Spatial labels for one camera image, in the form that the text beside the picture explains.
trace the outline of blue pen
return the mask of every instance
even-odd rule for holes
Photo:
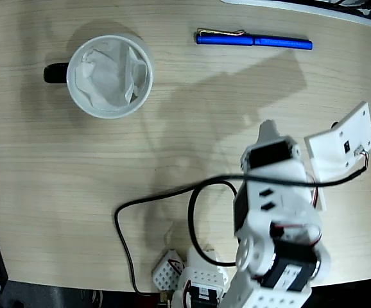
[[[269,46],[312,50],[310,40],[289,37],[270,37],[249,34],[244,30],[226,32],[210,29],[197,29],[196,43],[205,45]]]

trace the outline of mug handle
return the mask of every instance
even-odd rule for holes
[[[47,83],[66,83],[68,63],[53,63],[44,68],[43,78]]]

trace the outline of pen clip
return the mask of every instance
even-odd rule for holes
[[[203,33],[222,34],[222,35],[230,35],[232,37],[238,37],[239,35],[245,34],[246,31],[237,30],[237,31],[234,31],[234,32],[229,32],[229,31],[220,31],[220,30],[205,29],[205,28],[198,28],[197,29],[197,34],[202,35]]]

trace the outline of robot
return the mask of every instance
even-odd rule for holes
[[[314,181],[345,174],[363,157],[367,168],[368,104],[359,104],[330,130],[306,137],[306,145]],[[290,136],[281,137],[273,121],[260,126],[257,142],[241,157],[241,169],[265,178],[309,181],[298,144]],[[244,181],[234,198],[234,235],[239,246],[228,291],[227,272],[209,264],[193,247],[187,266],[170,251],[154,271],[153,281],[164,290],[159,277],[165,275],[166,289],[176,289],[172,308],[302,307],[311,294],[310,282],[323,281],[331,265],[321,241],[317,193],[322,196],[321,208],[326,208],[322,189],[311,192],[307,187]],[[218,261],[215,251],[205,254]]]

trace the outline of wood grain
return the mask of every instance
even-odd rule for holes
[[[308,37],[315,50],[196,46],[198,27]],[[156,59],[144,106],[95,119],[42,70],[86,40],[134,33]],[[258,127],[274,119],[302,138],[370,102],[371,28],[305,13],[217,0],[0,0],[0,247],[12,280],[131,290],[112,223],[121,203],[239,171]],[[370,169],[326,190],[327,284],[371,278]],[[188,196],[136,206],[121,222],[139,288],[168,248],[184,253]],[[199,237],[232,260],[232,196],[198,200]]]

